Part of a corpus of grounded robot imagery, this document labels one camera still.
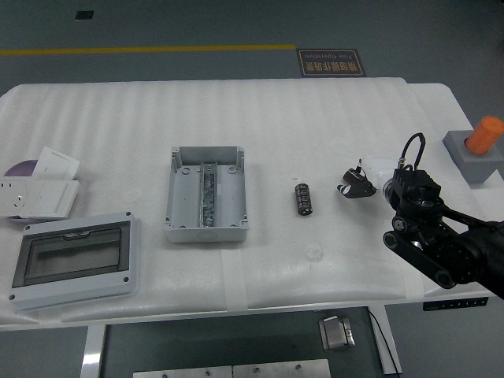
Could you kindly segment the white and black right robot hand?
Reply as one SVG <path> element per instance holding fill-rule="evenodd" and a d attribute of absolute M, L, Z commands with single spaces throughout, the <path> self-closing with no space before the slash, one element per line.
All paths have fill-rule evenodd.
<path fill-rule="evenodd" d="M 344 184 L 337 191 L 345 198 L 368 198 L 376 193 L 384 195 L 390 185 L 395 160 L 385 157 L 364 157 L 356 168 L 343 174 Z"/>

